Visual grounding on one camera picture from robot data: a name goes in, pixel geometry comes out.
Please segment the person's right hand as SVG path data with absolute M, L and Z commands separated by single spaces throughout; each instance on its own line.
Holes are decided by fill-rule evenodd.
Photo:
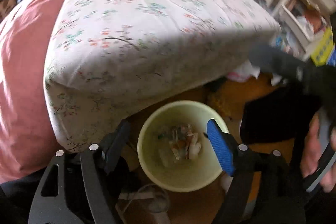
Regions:
M 309 132 L 305 138 L 305 148 L 301 159 L 301 172 L 303 178 L 313 174 L 318 167 L 319 158 L 322 155 L 321 144 L 318 140 L 319 132 L 319 115 L 315 113 L 313 116 Z M 335 192 L 335 163 L 331 169 L 325 174 L 319 183 L 324 192 Z

